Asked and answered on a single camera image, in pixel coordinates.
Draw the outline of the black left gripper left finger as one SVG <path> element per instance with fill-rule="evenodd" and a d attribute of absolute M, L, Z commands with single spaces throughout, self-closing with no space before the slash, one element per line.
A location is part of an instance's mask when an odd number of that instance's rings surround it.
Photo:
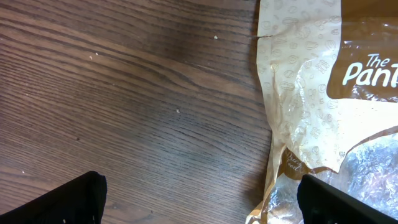
<path fill-rule="evenodd" d="M 106 177 L 89 171 L 2 214 L 1 224 L 100 224 L 106 195 Z"/>

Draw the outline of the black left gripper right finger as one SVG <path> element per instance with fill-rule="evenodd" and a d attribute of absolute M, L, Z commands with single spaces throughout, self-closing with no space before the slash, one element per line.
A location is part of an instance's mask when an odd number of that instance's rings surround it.
<path fill-rule="evenodd" d="M 397 220 L 322 180 L 304 175 L 297 201 L 304 224 L 397 224 Z"/>

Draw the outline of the brown snack packet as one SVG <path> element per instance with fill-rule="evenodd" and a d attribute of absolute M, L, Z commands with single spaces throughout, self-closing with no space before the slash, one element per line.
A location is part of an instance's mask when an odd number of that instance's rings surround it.
<path fill-rule="evenodd" d="M 261 0 L 257 35 L 272 139 L 246 221 L 304 223 L 304 175 L 397 220 L 397 1 Z"/>

